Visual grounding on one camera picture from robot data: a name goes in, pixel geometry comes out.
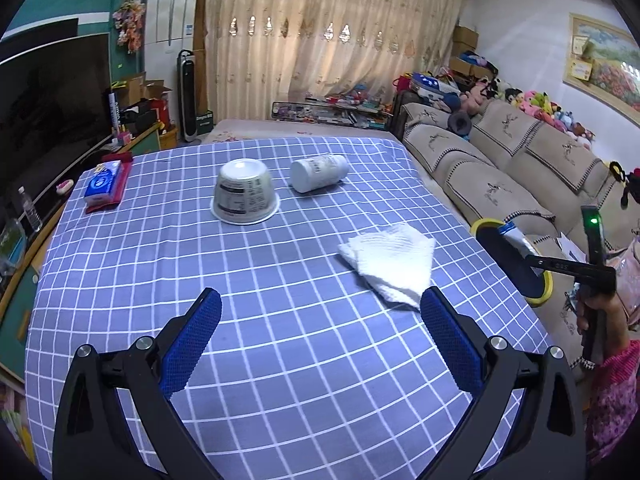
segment hand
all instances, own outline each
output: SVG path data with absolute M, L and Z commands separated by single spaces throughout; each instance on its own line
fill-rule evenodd
M 630 340 L 625 309 L 618 294 L 588 296 L 583 289 L 578 292 L 577 325 L 580 334 L 589 329 L 589 323 L 584 316 L 585 306 L 593 310 L 603 310 L 607 314 L 605 355 L 608 357 L 626 350 Z

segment picture frame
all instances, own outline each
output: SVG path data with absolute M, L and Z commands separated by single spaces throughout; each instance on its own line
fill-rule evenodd
M 570 40 L 562 81 L 609 105 L 640 126 L 640 48 L 625 30 L 589 16 L 570 14 Z M 574 38 L 587 36 L 581 56 Z M 592 65 L 588 80 L 572 75 L 577 62 Z

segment person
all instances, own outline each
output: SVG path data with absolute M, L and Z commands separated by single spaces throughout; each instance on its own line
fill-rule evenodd
M 640 422 L 640 417 L 636 417 L 636 413 L 640 400 L 640 340 L 630 338 L 625 309 L 617 293 L 613 296 L 597 294 L 589 298 L 578 295 L 577 324 L 580 332 L 589 328 L 584 317 L 585 306 L 607 314 L 605 360 L 595 369 L 591 385 L 586 422 L 587 460 L 591 470 L 602 462 L 608 462 L 610 473 L 611 463 L 615 462 L 613 466 L 616 467 L 622 465 L 622 447 L 628 446 L 628 441 L 637 442 L 638 439 L 640 424 L 637 422 Z M 617 449 L 623 439 L 625 445 Z M 612 458 L 614 450 L 616 459 L 605 461 L 605 458 Z

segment beige sofa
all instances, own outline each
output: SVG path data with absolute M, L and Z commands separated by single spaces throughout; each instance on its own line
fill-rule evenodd
M 612 253 L 624 250 L 638 232 L 640 205 L 630 200 L 622 210 L 622 184 L 607 166 L 548 124 L 492 100 L 473 118 L 466 141 L 444 129 L 446 114 L 439 110 L 415 103 L 405 110 L 402 142 L 469 224 L 479 218 L 512 220 L 542 254 L 555 257 L 563 257 L 556 244 L 561 232 L 587 251 L 581 205 L 600 209 L 604 243 Z M 581 338 L 575 315 L 564 306 L 572 283 L 555 274 L 552 297 L 536 311 L 576 364 Z

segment metal bolt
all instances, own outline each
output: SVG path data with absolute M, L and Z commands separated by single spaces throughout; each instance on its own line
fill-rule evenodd
M 491 338 L 491 346 L 496 350 L 504 350 L 507 348 L 507 340 L 499 335 Z
M 76 350 L 78 357 L 87 357 L 91 353 L 91 347 L 89 345 L 82 345 Z
M 556 359 L 562 359 L 564 357 L 564 352 L 559 346 L 552 346 L 549 349 L 549 353 L 551 354 L 551 357 L 555 357 Z
M 151 345 L 154 343 L 154 339 L 149 337 L 148 335 L 143 335 L 136 341 L 136 348 L 138 350 L 148 350 L 151 348 Z

